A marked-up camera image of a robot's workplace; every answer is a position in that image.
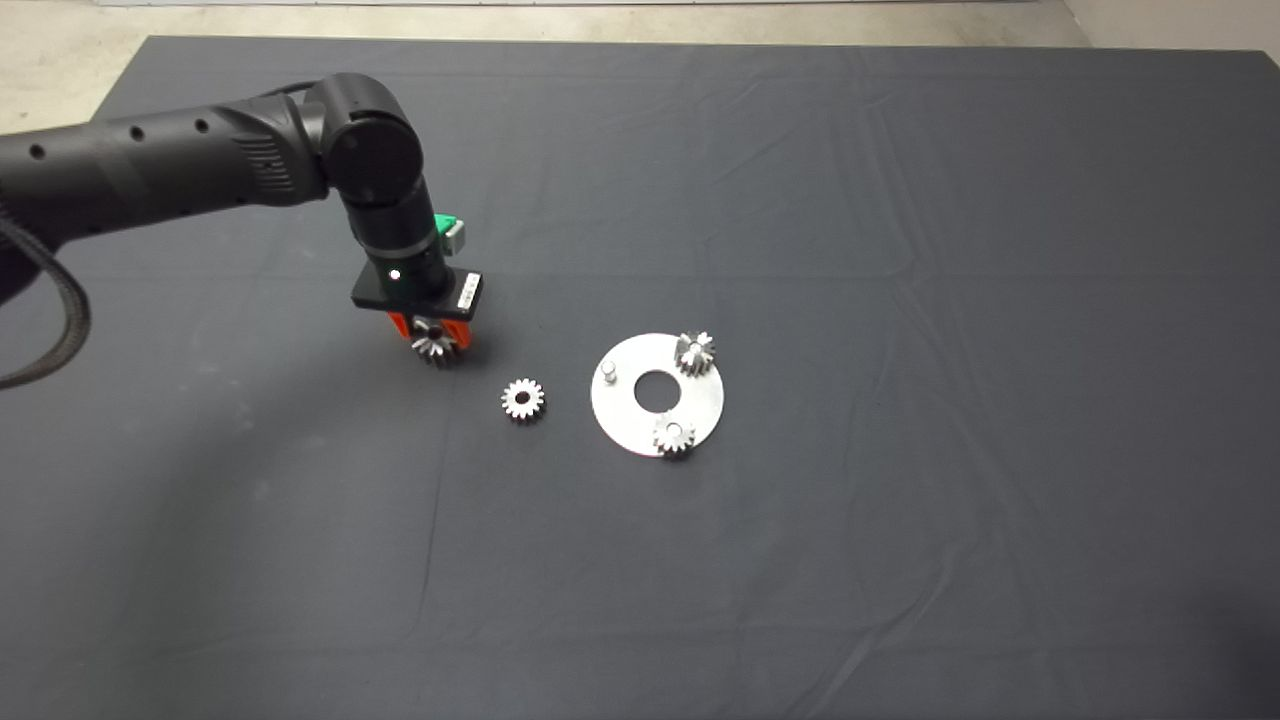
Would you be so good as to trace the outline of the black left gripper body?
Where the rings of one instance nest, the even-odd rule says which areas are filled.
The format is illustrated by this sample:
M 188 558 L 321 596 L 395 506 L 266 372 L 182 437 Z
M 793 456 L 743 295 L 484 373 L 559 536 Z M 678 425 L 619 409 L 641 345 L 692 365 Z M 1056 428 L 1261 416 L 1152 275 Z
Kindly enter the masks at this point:
M 484 290 L 480 272 L 451 265 L 440 247 L 431 245 L 403 258 L 367 251 L 349 297 L 364 310 L 471 322 Z

